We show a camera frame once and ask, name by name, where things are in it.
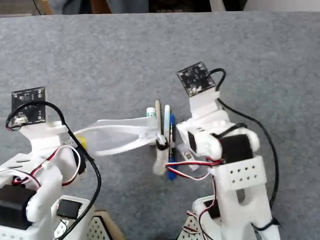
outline gray carpet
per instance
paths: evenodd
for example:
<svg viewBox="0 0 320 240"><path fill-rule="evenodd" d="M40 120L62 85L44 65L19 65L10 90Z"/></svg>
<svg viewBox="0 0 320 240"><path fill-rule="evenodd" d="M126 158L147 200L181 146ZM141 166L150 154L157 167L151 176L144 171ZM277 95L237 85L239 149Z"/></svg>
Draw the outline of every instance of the gray carpet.
<svg viewBox="0 0 320 240"><path fill-rule="evenodd" d="M199 61L222 67L227 104L260 119L280 161L273 214L284 240L320 235L320 13L175 13L37 16L0 19L1 161L28 152L28 141L4 128L11 91L46 86L73 130L98 119L136 118L160 98L177 122L190 117L175 72ZM234 122L246 122L230 114ZM51 119L57 116L51 112ZM270 193L271 149L261 130ZM210 181L152 173L149 146L97 164L102 189L96 207L110 212L129 240L174 238L192 202L210 195ZM96 180L67 192L90 198Z"/></svg>

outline white marker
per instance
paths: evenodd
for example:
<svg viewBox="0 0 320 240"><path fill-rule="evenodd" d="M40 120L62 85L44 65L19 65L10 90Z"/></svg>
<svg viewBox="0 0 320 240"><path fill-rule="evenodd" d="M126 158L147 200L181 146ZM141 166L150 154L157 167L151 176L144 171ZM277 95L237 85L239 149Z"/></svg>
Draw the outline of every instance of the white marker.
<svg viewBox="0 0 320 240"><path fill-rule="evenodd" d="M163 135L169 141L169 135L170 135L170 106L169 105L165 105L164 107Z"/></svg>

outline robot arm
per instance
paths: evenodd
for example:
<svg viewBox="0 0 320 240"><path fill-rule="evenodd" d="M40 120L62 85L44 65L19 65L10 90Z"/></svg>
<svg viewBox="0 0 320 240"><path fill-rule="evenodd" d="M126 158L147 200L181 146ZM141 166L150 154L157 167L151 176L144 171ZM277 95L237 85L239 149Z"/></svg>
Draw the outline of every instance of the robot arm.
<svg viewBox="0 0 320 240"><path fill-rule="evenodd" d="M273 220L263 158L256 154L259 138L244 123L230 122L220 104L221 83L216 86L202 62L177 75L189 95L192 114L190 119L176 126L183 143L198 157L222 160L222 164L208 169L214 177L214 195L197 199L189 218L197 219L202 229L201 239L256 240L253 226L266 226ZM238 200L239 190L245 193L242 202ZM207 212L210 208L207 203L215 206L214 213ZM179 240L190 236L190 229L185 230L190 225L188 221ZM259 234L263 240L280 239L276 225Z"/></svg>

